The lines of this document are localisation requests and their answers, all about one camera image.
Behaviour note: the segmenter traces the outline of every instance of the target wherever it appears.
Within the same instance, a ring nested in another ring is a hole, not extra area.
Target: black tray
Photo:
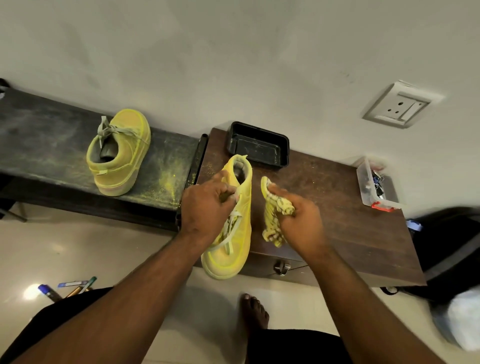
[[[290,142],[282,134],[234,121],[227,132],[227,150],[232,155],[247,155],[248,160],[286,167]]]

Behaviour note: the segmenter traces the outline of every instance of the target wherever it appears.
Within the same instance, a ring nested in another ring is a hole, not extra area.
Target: switch plate
[[[392,84],[366,112],[363,119],[397,128],[409,128],[426,109],[440,102],[444,96],[421,90],[403,81]]]

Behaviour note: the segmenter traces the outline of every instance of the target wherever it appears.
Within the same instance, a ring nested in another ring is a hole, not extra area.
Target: foot
[[[257,330],[268,328],[270,316],[256,297],[244,294],[240,299],[240,306],[248,336]]]

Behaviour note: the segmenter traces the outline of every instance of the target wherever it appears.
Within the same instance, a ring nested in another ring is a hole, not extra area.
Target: forearm
[[[359,363],[443,363],[327,244],[307,258],[345,346]]]
[[[21,355],[19,363],[141,363],[202,253],[181,233],[114,289]]]

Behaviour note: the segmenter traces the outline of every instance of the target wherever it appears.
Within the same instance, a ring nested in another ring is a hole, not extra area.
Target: hand
[[[283,236],[303,259],[307,260],[308,257],[317,254],[328,245],[320,211],[313,201],[297,194],[291,194],[274,183],[268,186],[268,190],[277,196],[288,199],[295,207],[293,215],[279,213],[277,216]]]
[[[181,199],[180,234],[198,241],[204,251],[222,231],[223,224],[237,204],[236,187],[222,182],[228,172],[221,170],[211,180],[190,186]]]

